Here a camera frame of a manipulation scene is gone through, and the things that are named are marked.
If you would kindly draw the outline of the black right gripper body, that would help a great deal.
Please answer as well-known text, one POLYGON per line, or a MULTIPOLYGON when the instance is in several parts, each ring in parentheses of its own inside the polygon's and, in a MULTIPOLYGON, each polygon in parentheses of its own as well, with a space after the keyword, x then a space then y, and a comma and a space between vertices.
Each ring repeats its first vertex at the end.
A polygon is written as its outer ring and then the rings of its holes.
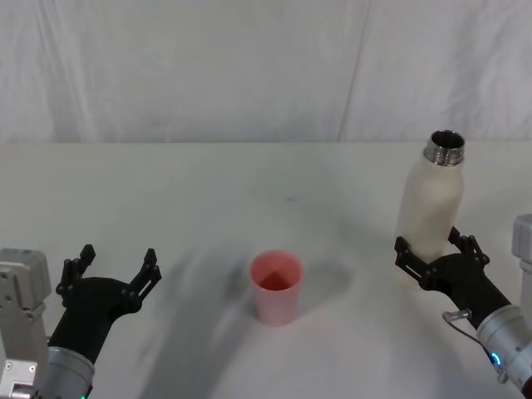
POLYGON ((470 311, 469 321, 477 329, 494 311, 509 306, 508 298, 488 279, 485 254, 449 254, 427 265, 421 287, 446 295, 459 310, 470 311))

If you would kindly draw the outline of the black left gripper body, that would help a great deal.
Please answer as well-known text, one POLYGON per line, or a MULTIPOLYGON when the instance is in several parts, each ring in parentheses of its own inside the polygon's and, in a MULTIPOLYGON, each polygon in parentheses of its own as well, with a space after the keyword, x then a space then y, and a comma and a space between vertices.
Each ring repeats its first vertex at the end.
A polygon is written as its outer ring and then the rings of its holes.
POLYGON ((113 323, 142 306, 141 295, 113 278, 59 283, 56 292, 62 297, 65 311, 48 345, 76 352, 91 363, 99 357, 113 323))

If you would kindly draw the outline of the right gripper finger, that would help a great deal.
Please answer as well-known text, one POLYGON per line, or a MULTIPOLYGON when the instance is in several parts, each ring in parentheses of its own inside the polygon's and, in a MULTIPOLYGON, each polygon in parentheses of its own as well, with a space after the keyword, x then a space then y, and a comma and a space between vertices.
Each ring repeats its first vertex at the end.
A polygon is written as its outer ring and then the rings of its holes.
POLYGON ((431 278, 429 264, 411 251, 411 246, 402 236, 396 238, 394 249, 397 254, 395 265, 413 278, 421 289, 427 289, 431 278))
POLYGON ((484 268, 490 262, 489 256, 481 250, 474 235, 463 235, 456 227, 452 227, 448 242, 480 268, 484 268))

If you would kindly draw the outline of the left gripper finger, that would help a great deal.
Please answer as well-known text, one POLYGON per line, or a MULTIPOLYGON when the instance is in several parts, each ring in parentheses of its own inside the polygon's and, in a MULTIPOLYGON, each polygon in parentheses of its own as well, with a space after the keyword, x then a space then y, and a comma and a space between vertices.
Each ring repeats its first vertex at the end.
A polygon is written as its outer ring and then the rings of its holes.
POLYGON ((82 279, 87 268, 96 257, 96 251, 92 244, 86 244, 78 258, 65 259, 62 270, 62 278, 56 287, 57 294, 66 296, 75 285, 82 279))
POLYGON ((150 291, 161 280, 161 273, 157 265, 155 250, 146 251, 139 273, 126 285, 122 291, 128 310, 140 310, 142 303, 150 291))

